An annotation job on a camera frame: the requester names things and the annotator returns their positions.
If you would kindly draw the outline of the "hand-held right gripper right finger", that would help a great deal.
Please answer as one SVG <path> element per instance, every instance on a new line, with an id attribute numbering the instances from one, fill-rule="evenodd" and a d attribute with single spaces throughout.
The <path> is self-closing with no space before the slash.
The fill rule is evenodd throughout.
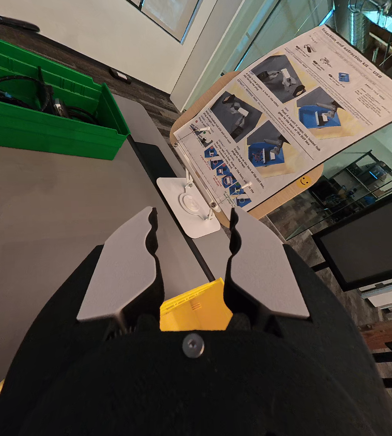
<path id="1" fill-rule="evenodd" d="M 230 214 L 231 239 L 225 273 L 225 304 L 257 320 L 260 313 L 308 319 L 307 305 L 283 243 L 242 208 Z"/>

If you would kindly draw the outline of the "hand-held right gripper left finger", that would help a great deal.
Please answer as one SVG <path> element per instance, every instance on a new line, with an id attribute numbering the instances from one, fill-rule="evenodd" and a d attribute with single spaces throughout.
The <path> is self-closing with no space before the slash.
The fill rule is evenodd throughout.
<path id="1" fill-rule="evenodd" d="M 157 229 L 157 210 L 146 207 L 106 240 L 77 321 L 137 322 L 144 314 L 160 321 L 164 281 L 156 255 Z"/>

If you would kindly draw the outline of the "yellow plastic bin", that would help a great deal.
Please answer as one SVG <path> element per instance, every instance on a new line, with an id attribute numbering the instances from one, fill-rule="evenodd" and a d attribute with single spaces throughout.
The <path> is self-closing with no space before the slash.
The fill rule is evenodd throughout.
<path id="1" fill-rule="evenodd" d="M 160 330 L 225 330 L 232 318 L 223 298 L 224 281 L 219 278 L 163 302 Z"/>

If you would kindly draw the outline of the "green plastic bin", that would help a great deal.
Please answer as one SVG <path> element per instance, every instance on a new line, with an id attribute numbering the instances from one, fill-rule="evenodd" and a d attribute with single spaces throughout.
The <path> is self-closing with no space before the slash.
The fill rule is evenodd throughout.
<path id="1" fill-rule="evenodd" d="M 90 112 L 99 125 L 0 102 L 0 146 L 113 160 L 130 130 L 108 86 L 0 39 L 0 77 L 35 76 L 38 66 L 57 98 Z"/>

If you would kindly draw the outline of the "black braided cable green plug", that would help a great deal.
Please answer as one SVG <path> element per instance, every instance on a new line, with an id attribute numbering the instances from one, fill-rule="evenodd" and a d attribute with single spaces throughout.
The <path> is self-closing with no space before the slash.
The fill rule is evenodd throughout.
<path id="1" fill-rule="evenodd" d="M 61 98 L 55 96 L 52 85 L 45 82 L 41 66 L 37 67 L 35 76 L 0 77 L 0 102 L 65 119 L 99 125 L 97 118 L 90 112 L 76 106 L 68 106 Z"/>

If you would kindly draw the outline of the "dark flat mat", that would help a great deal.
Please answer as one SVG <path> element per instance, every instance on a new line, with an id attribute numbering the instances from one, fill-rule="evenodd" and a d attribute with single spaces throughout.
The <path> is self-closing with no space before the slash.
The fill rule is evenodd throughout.
<path id="1" fill-rule="evenodd" d="M 214 281 L 215 276 L 194 241 L 219 231 L 221 227 L 218 219 L 200 194 L 191 175 L 186 172 L 185 177 L 177 177 L 157 145 L 133 139 L 130 143 L 207 279 Z"/>

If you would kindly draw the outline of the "white stand base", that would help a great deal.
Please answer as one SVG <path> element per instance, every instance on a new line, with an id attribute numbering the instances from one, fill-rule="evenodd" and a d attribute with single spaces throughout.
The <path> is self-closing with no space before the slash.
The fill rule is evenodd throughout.
<path id="1" fill-rule="evenodd" d="M 191 176 L 159 177 L 156 183 L 188 237 L 197 239 L 221 230 Z"/>

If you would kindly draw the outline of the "black sign stand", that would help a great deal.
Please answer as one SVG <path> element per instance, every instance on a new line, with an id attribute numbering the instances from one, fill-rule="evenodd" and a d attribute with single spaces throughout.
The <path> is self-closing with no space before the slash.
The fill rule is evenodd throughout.
<path id="1" fill-rule="evenodd" d="M 392 280 L 392 194 L 312 238 L 344 292 Z"/>

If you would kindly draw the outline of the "black shelving unit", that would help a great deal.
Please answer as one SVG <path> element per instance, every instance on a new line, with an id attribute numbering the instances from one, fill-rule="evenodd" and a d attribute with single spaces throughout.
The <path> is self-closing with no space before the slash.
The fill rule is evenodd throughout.
<path id="1" fill-rule="evenodd" d="M 356 213 L 392 194 L 392 164 L 370 150 L 322 175 L 309 192 L 329 215 Z"/>

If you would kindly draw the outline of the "wooden beam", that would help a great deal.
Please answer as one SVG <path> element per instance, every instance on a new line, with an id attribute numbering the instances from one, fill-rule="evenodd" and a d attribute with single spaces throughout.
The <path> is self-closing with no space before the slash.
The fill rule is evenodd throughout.
<path id="1" fill-rule="evenodd" d="M 358 327 L 370 351 L 386 349 L 392 342 L 392 320 Z"/>

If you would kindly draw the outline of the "instruction sheet on wooden board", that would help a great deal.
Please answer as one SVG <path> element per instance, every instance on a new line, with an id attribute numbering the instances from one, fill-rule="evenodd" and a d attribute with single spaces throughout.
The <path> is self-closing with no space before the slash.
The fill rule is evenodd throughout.
<path id="1" fill-rule="evenodd" d="M 320 25 L 186 113 L 174 145 L 213 212 L 245 211 L 392 123 L 392 79 Z"/>

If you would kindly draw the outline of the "silver ventilation ducts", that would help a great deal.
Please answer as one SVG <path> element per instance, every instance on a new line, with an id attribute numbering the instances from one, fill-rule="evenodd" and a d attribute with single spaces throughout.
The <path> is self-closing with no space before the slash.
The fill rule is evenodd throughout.
<path id="1" fill-rule="evenodd" d="M 348 0 L 345 39 L 360 51 L 367 47 L 371 24 L 392 35 L 392 0 Z"/>

